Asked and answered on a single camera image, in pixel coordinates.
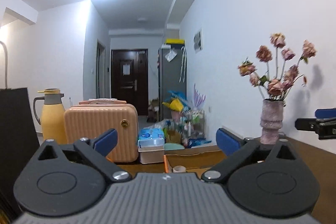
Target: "blue wipes package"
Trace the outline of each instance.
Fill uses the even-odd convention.
[[[165,144],[165,135],[160,128],[144,128],[139,131],[138,147],[160,146]]]

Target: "doorway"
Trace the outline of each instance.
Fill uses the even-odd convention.
[[[105,47],[97,41],[96,97],[105,98]]]
[[[148,114],[148,49],[112,50],[111,93]]]

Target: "yellow thermos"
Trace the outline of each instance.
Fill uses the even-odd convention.
[[[54,139],[58,144],[66,144],[67,138],[64,129],[64,106],[62,104],[63,93],[59,89],[47,89],[38,91],[44,93],[42,97],[36,97],[33,101],[33,111],[37,122],[42,126],[43,139]],[[35,103],[44,100],[41,120],[36,114]]]

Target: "thermos handle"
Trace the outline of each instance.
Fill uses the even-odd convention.
[[[37,101],[37,100],[44,100],[44,96],[42,96],[42,97],[36,97],[36,98],[34,98],[34,101],[33,101],[33,111],[34,111],[35,118],[36,118],[37,122],[38,122],[39,124],[41,124],[41,120],[40,120],[40,118],[38,117],[38,115],[36,114],[35,104],[36,104],[36,101]]]

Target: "thermos lid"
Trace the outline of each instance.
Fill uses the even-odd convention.
[[[61,93],[61,90],[60,90],[60,89],[46,89],[46,90],[38,91],[38,93],[44,93],[44,94],[59,94],[59,93]]]

